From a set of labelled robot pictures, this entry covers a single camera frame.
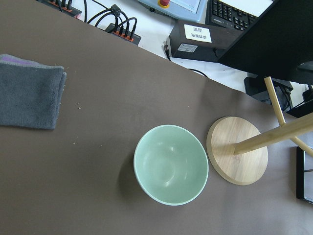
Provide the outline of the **grey folded cloth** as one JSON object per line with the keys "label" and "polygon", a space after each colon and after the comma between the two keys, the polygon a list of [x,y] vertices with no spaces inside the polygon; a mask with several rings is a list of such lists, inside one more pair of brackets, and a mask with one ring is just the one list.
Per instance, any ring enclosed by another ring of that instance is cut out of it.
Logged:
{"label": "grey folded cloth", "polygon": [[1,54],[1,125],[54,129],[66,78],[62,66]]}

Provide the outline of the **black computer monitor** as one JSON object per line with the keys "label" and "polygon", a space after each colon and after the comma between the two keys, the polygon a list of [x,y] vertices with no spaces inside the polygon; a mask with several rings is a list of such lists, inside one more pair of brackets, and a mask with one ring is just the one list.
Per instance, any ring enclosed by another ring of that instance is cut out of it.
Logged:
{"label": "black computer monitor", "polygon": [[275,0],[218,58],[218,63],[261,76],[311,85],[313,2]]}

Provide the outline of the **mint green bowl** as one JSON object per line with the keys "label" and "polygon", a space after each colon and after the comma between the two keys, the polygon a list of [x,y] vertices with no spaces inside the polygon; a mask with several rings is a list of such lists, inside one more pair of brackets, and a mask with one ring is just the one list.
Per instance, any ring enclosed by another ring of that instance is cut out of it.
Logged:
{"label": "mint green bowl", "polygon": [[136,146],[133,163],[142,190],[169,206],[197,198],[209,175],[208,157],[200,141],[175,125],[157,126],[145,133]]}

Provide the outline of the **wooden cup tree stand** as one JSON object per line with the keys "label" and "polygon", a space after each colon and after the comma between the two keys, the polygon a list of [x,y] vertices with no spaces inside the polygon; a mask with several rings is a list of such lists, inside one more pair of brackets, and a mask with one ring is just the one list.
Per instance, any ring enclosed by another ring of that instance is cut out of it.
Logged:
{"label": "wooden cup tree stand", "polygon": [[241,117],[222,117],[210,127],[206,147],[214,169],[227,181],[236,185],[250,185],[258,181],[268,165],[267,146],[290,139],[310,155],[311,147],[300,135],[313,130],[313,115],[307,114],[289,123],[285,122],[272,79],[265,84],[279,126],[264,133]]}

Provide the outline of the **black labelled box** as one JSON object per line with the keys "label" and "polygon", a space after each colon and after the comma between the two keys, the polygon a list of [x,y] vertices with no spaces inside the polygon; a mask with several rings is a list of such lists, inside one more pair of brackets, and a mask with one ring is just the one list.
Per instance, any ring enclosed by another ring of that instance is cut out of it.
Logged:
{"label": "black labelled box", "polygon": [[171,56],[217,62],[241,33],[236,29],[177,20],[169,35]]}

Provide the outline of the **black orange usb hub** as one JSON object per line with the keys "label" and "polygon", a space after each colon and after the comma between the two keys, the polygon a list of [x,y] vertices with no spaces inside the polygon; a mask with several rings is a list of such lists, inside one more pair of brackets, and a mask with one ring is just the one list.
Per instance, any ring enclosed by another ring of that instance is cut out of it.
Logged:
{"label": "black orange usb hub", "polygon": [[141,36],[137,34],[132,34],[130,31],[126,33],[126,29],[123,29],[121,27],[118,27],[116,31],[114,30],[115,25],[113,23],[109,24],[107,28],[105,29],[105,32],[115,35],[118,38],[121,38],[127,42],[130,42],[135,45],[139,45],[139,42],[141,41]]}

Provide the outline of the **black wood-grain tray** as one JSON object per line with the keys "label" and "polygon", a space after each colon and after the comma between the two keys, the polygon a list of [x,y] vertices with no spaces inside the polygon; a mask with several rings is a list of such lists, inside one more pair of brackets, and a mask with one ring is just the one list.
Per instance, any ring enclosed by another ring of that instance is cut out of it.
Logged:
{"label": "black wood-grain tray", "polygon": [[313,203],[313,158],[300,147],[296,148],[296,197]]}

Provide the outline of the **black keyboard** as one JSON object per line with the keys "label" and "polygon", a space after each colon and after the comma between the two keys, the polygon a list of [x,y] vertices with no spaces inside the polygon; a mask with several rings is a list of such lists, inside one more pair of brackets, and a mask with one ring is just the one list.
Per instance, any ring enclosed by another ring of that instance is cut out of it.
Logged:
{"label": "black keyboard", "polygon": [[243,10],[220,0],[209,0],[206,8],[205,24],[245,31],[258,19]]}

